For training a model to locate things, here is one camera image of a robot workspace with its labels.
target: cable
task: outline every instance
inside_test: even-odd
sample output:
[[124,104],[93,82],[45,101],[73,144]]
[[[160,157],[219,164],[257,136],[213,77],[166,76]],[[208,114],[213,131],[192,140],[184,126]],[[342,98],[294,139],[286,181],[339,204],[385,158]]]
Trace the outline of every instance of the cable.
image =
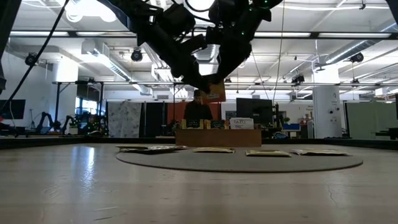
[[31,3],[27,3],[22,1],[23,4],[28,5],[28,6],[33,6],[33,7],[41,7],[41,8],[46,8],[46,9],[51,9],[51,8],[61,8],[62,6],[39,6]]
[[195,9],[194,7],[191,6],[191,4],[189,4],[188,0],[185,0],[185,3],[187,4],[187,6],[194,12],[207,12],[209,11],[210,7],[208,9]]
[[285,2],[286,2],[286,0],[284,1],[284,10],[282,12],[282,29],[280,32],[281,36],[280,36],[280,47],[279,47],[278,72],[277,72],[276,82],[275,82],[274,97],[272,97],[272,106],[274,106],[274,102],[275,102],[276,87],[278,86],[278,79],[279,79],[280,58],[282,57],[282,43],[284,40],[284,24],[285,24]]
[[256,58],[254,57],[253,51],[251,51],[251,54],[253,55],[254,64],[256,65],[257,73],[259,74],[259,77],[260,77],[260,80],[261,80],[261,85],[262,85],[262,87],[264,89],[264,92],[267,95],[267,100],[269,100],[268,93],[267,93],[266,87],[264,86],[264,82],[262,81],[262,77],[260,75],[260,70],[259,70],[259,67],[257,66]]
[[50,39],[53,35],[53,33],[55,32],[55,29],[57,28],[58,23],[60,22],[61,18],[62,18],[62,14],[65,12],[65,7],[67,6],[69,0],[65,0],[65,4],[62,6],[61,11],[57,17],[57,19],[54,22],[53,27],[51,28],[50,34],[47,37],[47,39],[45,40],[42,48],[39,50],[39,52],[36,55],[35,60],[33,61],[32,65],[27,69],[27,71],[25,72],[25,75],[22,77],[21,81],[19,82],[17,88],[14,90],[14,92],[11,94],[10,98],[7,100],[7,102],[2,106],[2,108],[0,109],[0,114],[3,111],[5,105],[7,105],[13,98],[14,96],[17,94],[17,92],[19,91],[19,89],[21,88],[22,84],[24,83],[25,79],[27,78],[27,76],[29,75],[30,71],[32,71],[33,67],[35,66],[36,62],[39,60],[40,56],[42,55],[44,49],[46,48],[46,46],[49,44]]

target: circular mat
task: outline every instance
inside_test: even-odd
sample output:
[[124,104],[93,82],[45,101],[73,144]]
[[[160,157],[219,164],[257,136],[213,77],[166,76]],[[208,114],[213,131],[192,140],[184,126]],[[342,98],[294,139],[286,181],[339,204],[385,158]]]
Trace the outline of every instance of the circular mat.
[[311,172],[359,166],[355,156],[248,157],[245,150],[235,153],[192,152],[191,149],[165,154],[145,155],[121,152],[120,161],[135,165],[205,172]]

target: pillar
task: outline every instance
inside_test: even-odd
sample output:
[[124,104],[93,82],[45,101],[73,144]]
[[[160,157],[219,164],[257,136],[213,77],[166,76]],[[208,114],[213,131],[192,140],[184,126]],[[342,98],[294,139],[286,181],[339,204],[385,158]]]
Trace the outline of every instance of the pillar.
[[[55,82],[75,82],[78,80],[79,67],[78,64],[69,58],[63,58],[60,63],[53,65],[53,74]],[[61,124],[65,122],[67,115],[75,114],[77,85],[71,84],[60,93],[60,101],[58,107],[58,120]],[[52,86],[52,99],[50,114],[55,119],[55,104],[57,100],[57,85]]]
[[[339,83],[338,67],[328,65],[313,71],[314,83]],[[338,138],[341,133],[340,93],[338,86],[313,88],[315,138]]]

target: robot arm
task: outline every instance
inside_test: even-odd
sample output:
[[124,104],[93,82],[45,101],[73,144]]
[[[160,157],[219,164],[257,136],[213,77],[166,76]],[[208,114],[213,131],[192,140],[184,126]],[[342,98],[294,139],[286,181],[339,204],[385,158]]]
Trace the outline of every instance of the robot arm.
[[[206,38],[202,35],[181,40],[195,28],[195,16],[182,4],[166,11],[141,0],[97,0],[110,8],[118,19],[137,34],[137,44],[146,42],[171,68],[175,78],[183,77],[188,85],[209,92],[209,83],[219,83],[246,60],[250,41],[262,20],[271,21],[270,9],[282,0],[215,0],[209,10]],[[201,76],[193,53],[207,44],[219,44],[219,67],[216,74]]]

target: box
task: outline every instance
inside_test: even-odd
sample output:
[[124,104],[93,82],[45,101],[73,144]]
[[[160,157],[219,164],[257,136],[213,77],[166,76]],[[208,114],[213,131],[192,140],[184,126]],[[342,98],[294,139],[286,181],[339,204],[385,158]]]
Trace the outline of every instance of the box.
[[205,120],[206,129],[229,129],[229,122],[225,120],[211,121]]
[[224,81],[220,82],[217,85],[211,84],[209,94],[206,94],[204,91],[201,91],[200,93],[201,101],[203,104],[226,101]]
[[203,120],[202,119],[183,119],[181,120],[181,128],[182,129],[203,129]]

